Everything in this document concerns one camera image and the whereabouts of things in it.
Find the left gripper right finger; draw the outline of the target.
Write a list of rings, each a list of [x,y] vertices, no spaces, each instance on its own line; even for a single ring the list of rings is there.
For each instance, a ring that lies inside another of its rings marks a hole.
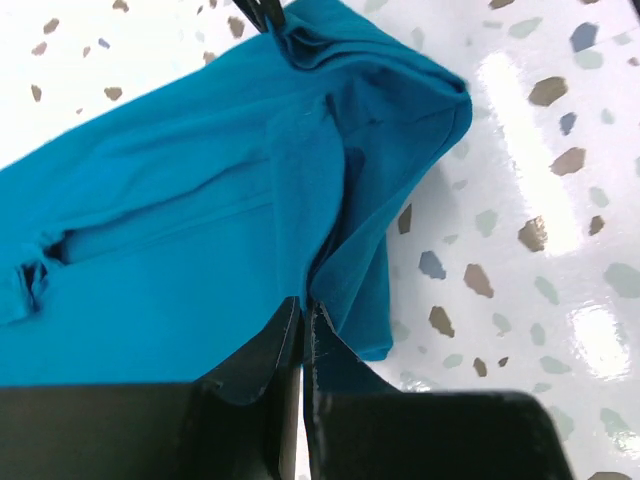
[[[403,392],[316,303],[305,322],[304,421],[314,479],[531,479],[573,474],[553,422],[512,390]]]

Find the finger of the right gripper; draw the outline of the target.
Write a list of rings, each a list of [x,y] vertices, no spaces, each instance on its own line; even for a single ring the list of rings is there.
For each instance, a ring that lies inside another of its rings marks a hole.
[[[234,4],[260,33],[278,30],[286,23],[279,0],[234,0]]]

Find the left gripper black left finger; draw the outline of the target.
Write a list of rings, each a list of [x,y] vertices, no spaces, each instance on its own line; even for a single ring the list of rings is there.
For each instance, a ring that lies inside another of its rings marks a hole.
[[[291,479],[300,305],[188,383],[5,388],[5,479]]]

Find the blue polo t shirt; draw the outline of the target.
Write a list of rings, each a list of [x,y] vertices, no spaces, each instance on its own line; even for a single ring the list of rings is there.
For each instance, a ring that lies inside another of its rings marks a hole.
[[[339,1],[1,173],[1,382],[192,381],[288,297],[392,348],[386,232],[467,132],[465,81]]]

